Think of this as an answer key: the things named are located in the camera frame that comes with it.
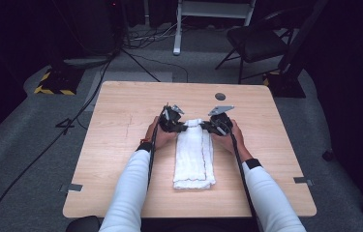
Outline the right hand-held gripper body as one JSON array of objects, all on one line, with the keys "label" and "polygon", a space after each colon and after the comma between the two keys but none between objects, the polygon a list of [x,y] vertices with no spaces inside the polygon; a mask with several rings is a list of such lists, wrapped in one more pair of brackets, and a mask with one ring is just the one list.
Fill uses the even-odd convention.
[{"label": "right hand-held gripper body", "polygon": [[227,116],[227,112],[234,108],[233,105],[215,106],[208,115],[210,116],[209,129],[210,133],[215,133],[219,136],[225,136],[230,133],[232,122]]}]

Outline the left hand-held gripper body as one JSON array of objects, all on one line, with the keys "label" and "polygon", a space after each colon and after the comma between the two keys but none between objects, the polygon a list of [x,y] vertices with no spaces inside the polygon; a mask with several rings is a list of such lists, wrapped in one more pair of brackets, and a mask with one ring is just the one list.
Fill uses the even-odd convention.
[{"label": "left hand-held gripper body", "polygon": [[159,119],[161,129],[166,132],[179,132],[183,129],[179,126],[184,124],[180,122],[182,114],[183,111],[176,104],[165,105]]}]

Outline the white towel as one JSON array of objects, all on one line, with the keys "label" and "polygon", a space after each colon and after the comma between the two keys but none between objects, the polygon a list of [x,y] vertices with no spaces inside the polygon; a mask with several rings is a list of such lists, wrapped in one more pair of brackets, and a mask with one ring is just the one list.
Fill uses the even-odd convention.
[{"label": "white towel", "polygon": [[210,189],[216,184],[213,144],[201,119],[188,120],[187,129],[177,136],[173,187]]}]

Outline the person's left hand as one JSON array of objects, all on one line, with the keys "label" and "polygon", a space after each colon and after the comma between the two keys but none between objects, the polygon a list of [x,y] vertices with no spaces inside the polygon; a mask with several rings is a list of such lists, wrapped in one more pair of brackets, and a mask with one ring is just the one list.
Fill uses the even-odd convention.
[{"label": "person's left hand", "polygon": [[156,150],[159,150],[164,147],[170,140],[175,139],[176,136],[176,132],[163,131],[159,125],[159,117],[156,116],[153,122],[148,127],[144,140],[147,142],[151,142],[152,139],[155,139],[154,148]]}]

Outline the person's right hand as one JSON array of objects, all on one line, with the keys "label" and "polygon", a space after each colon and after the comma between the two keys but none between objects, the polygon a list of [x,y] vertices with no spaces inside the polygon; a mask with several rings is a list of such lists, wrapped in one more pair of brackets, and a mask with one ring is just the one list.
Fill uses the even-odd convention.
[{"label": "person's right hand", "polygon": [[215,143],[221,145],[223,148],[235,155],[238,152],[241,161],[250,160],[253,158],[249,150],[246,148],[244,136],[242,130],[237,125],[234,119],[232,122],[232,135],[235,137],[236,143],[233,143],[233,139],[230,135],[219,136],[217,134],[212,134],[212,139]]}]

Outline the black folding chair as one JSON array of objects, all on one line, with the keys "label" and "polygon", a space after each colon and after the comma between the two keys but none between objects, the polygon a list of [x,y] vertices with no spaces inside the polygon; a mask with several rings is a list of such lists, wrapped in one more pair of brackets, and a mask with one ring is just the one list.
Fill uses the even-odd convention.
[{"label": "black folding chair", "polygon": [[232,50],[216,66],[216,70],[226,61],[238,59],[238,83],[243,76],[243,64],[285,55],[290,46],[296,22],[301,16],[302,8],[291,8],[268,14],[259,21],[227,31],[227,40]]}]

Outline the white metal stand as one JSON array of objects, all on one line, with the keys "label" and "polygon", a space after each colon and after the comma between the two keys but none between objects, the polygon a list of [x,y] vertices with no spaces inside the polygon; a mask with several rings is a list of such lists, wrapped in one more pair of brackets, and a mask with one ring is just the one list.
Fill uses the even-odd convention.
[{"label": "white metal stand", "polygon": [[222,2],[211,0],[177,0],[173,54],[177,56],[181,53],[181,24],[184,16],[237,18],[244,19],[244,24],[248,25],[251,21],[256,1],[248,0],[247,3],[228,3],[227,0]]}]

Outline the grey tape strip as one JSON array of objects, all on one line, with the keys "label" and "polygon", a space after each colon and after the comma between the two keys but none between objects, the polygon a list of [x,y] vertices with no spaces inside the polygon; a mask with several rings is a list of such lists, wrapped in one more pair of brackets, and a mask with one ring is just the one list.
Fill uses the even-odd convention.
[{"label": "grey tape strip", "polygon": [[315,184],[313,180],[308,179],[306,177],[293,177],[293,181],[295,184],[306,184],[309,187]]},{"label": "grey tape strip", "polygon": [[82,185],[77,185],[77,184],[62,185],[59,189],[60,192],[65,192],[65,193],[68,193],[70,191],[80,192],[81,190],[82,190]]}]

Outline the black floor tape cross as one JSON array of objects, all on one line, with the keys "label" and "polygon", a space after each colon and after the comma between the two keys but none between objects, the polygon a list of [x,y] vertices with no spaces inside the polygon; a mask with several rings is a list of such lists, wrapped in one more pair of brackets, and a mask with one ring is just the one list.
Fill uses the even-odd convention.
[{"label": "black floor tape cross", "polygon": [[62,122],[59,122],[55,125],[56,128],[62,130],[62,134],[66,135],[68,133],[68,130],[73,128],[75,125],[73,124],[73,120],[70,118],[67,118],[63,120]]}]

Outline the black slanted stand pole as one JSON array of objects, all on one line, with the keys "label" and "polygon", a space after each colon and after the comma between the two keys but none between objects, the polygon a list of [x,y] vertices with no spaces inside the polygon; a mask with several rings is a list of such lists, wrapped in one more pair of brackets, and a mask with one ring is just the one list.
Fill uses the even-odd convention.
[{"label": "black slanted stand pole", "polygon": [[295,78],[302,70],[302,63],[305,60],[305,49],[307,39],[316,24],[321,12],[328,0],[317,0],[312,7],[312,12],[305,19],[298,34],[289,47],[288,53],[281,60],[282,75],[288,78]]}]

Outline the black seat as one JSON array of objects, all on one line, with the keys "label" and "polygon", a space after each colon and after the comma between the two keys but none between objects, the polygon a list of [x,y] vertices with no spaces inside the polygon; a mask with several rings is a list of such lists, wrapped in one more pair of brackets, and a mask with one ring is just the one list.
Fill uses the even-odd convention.
[{"label": "black seat", "polygon": [[80,217],[67,226],[66,232],[98,232],[100,227],[100,221],[96,216]]}]

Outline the black yellow striped base plate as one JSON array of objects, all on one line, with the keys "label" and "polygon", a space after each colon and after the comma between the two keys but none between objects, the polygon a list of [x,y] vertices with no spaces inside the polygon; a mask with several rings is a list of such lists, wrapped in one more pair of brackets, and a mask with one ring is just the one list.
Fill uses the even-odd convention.
[{"label": "black yellow striped base plate", "polygon": [[67,68],[64,71],[55,71],[49,68],[34,93],[73,96],[77,93],[77,87],[83,74],[84,70],[76,68]]},{"label": "black yellow striped base plate", "polygon": [[262,81],[274,98],[304,99],[306,97],[297,78],[289,78],[280,72],[267,72],[262,76]]}]

